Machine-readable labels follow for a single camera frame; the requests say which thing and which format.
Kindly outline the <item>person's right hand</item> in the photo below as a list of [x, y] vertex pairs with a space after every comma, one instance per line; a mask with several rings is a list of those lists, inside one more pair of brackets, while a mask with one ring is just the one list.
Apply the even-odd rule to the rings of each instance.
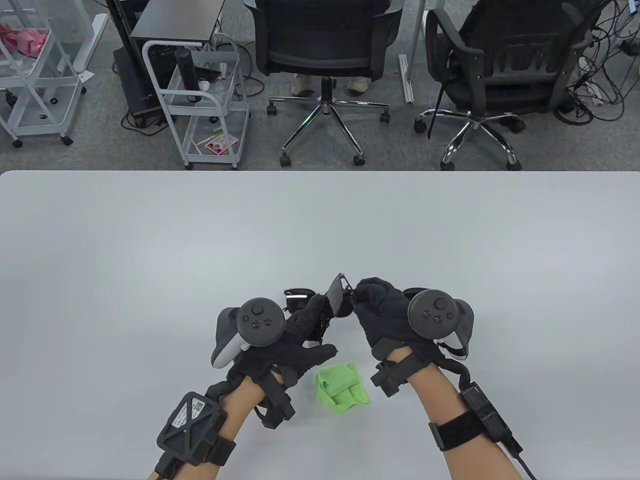
[[354, 313], [378, 361], [399, 364], [413, 355], [422, 365], [445, 359], [432, 340], [418, 335], [409, 322], [409, 300], [390, 282], [365, 278], [353, 291]]

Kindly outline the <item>person's left hand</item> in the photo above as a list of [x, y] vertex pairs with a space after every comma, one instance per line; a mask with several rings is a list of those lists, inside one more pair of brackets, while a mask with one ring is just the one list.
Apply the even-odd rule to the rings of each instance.
[[282, 336], [271, 345], [250, 347], [241, 352], [226, 375], [226, 380], [238, 383], [249, 378], [258, 384], [270, 374], [287, 390], [306, 372], [320, 366], [338, 354], [332, 343], [306, 347], [304, 343], [322, 322], [327, 298], [323, 294], [311, 297], [302, 310], [293, 313], [285, 323]]

